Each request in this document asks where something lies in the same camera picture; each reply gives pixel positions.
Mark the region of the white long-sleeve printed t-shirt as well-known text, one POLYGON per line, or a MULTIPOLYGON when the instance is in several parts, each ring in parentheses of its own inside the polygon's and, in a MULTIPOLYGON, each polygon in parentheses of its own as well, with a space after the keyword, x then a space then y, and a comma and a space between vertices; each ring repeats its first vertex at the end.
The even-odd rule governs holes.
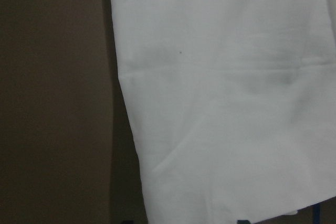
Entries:
POLYGON ((335 196, 327 0, 111 0, 149 223, 257 223, 335 196))

